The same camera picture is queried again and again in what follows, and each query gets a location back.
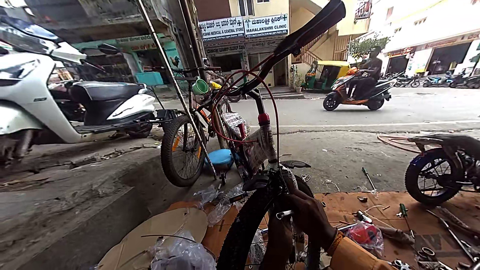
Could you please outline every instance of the rooster painting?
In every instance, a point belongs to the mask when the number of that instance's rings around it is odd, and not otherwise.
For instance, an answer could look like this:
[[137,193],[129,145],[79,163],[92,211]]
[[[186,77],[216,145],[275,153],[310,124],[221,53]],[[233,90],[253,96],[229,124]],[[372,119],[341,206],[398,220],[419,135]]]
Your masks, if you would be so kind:
[[175,56],[175,58],[170,56],[170,61],[175,67],[179,67],[180,64],[180,58],[178,56]]

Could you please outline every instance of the red plastic bag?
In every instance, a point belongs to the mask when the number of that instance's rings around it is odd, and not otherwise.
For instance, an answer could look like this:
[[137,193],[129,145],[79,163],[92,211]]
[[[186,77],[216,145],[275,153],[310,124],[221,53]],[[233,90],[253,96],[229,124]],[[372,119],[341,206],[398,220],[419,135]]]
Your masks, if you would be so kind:
[[384,252],[382,232],[373,224],[359,222],[347,231],[347,237],[378,258]]

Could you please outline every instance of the white road line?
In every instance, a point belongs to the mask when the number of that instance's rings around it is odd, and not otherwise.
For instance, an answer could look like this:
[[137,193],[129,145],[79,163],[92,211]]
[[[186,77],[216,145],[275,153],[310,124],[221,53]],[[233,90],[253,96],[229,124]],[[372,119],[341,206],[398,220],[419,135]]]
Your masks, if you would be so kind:
[[417,122],[417,123],[376,123],[376,124],[345,124],[345,125],[280,125],[280,127],[369,127],[369,126],[403,126],[403,125],[435,125],[435,124],[462,124],[462,123],[480,123],[480,120],[457,120],[457,121],[436,121],[436,122]]

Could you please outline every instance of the staircase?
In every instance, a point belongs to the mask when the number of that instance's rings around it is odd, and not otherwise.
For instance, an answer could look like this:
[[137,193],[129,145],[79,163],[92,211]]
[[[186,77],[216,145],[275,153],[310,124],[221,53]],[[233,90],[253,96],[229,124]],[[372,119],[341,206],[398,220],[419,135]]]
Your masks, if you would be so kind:
[[310,48],[313,47],[314,44],[317,43],[324,36],[324,34],[325,33],[319,35],[314,40],[310,41],[307,45],[303,46],[300,50],[300,54],[293,59],[292,64],[311,64],[314,60],[322,60],[320,57],[311,52]]

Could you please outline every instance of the bicycle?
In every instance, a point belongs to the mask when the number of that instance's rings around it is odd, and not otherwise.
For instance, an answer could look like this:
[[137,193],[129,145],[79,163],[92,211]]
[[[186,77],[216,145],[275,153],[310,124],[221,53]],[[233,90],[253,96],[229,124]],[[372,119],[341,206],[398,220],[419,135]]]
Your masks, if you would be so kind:
[[[229,141],[228,145],[232,152],[234,162],[244,182],[243,191],[254,192],[249,196],[228,231],[217,261],[218,270],[240,270],[244,269],[245,266],[253,268],[254,266],[261,265],[261,261],[252,262],[252,259],[247,260],[247,258],[251,249],[252,240],[254,236],[258,236],[260,223],[264,218],[266,219],[266,215],[270,216],[269,214],[273,214],[275,211],[289,210],[282,209],[277,203],[278,196],[281,194],[289,194],[296,188],[313,196],[308,185],[306,185],[302,178],[295,176],[291,171],[293,168],[305,168],[309,167],[309,165],[298,160],[279,161],[278,112],[273,95],[265,84],[264,79],[276,63],[290,54],[298,56],[303,46],[338,23],[345,17],[345,13],[345,5],[341,0],[330,0],[329,3],[302,28],[285,37],[269,57],[252,68],[252,70],[254,70],[262,65],[258,74],[254,74],[251,71],[239,70],[231,74],[227,79],[229,80],[233,75],[242,73],[243,76],[248,74],[254,76],[255,78],[253,80],[234,91],[231,91],[231,87],[225,87],[217,93],[219,99],[215,98],[216,103],[224,96],[246,94],[253,98],[257,105],[260,126],[258,130],[249,135],[244,131],[244,123],[239,123],[237,126],[234,126],[236,123],[232,124],[227,122],[229,130],[232,131],[236,127],[239,131],[232,132],[232,138],[225,139]],[[241,79],[243,79],[243,77],[239,78],[232,85],[235,85]],[[270,118],[268,114],[265,113],[262,96],[260,95],[260,91],[254,89],[260,83],[263,84],[269,92],[276,114],[276,148]],[[266,167],[264,166],[265,160],[268,160]],[[295,240],[295,244],[292,242],[293,252],[288,260],[290,266],[294,268],[297,262],[304,262],[308,270],[319,269],[320,250],[308,243],[308,238],[305,238],[303,232],[297,230],[294,226],[291,226],[291,228],[292,239]],[[268,248],[268,241],[259,241],[254,244],[256,245],[263,242],[267,244],[266,248]]]
[[[162,168],[167,179],[178,187],[191,186],[200,177],[202,167],[205,161],[205,152],[202,151],[201,141],[206,145],[209,138],[216,134],[213,131],[220,130],[222,136],[217,136],[220,148],[227,148],[224,137],[229,137],[225,124],[220,118],[224,112],[231,112],[230,104],[227,98],[221,98],[221,102],[216,104],[216,110],[212,110],[214,103],[213,97],[218,89],[208,91],[203,100],[193,94],[192,85],[197,80],[196,77],[187,77],[186,75],[197,72],[199,69],[217,71],[218,67],[201,67],[194,69],[174,70],[177,80],[188,82],[188,106],[189,111],[194,117],[194,123],[191,122],[185,112],[181,114],[168,125],[163,127],[164,136],[160,147],[160,158]],[[203,109],[213,111],[211,117],[208,117]],[[204,120],[208,127],[208,137],[205,136],[205,125],[200,121]],[[198,127],[200,137],[194,132],[193,126]]]

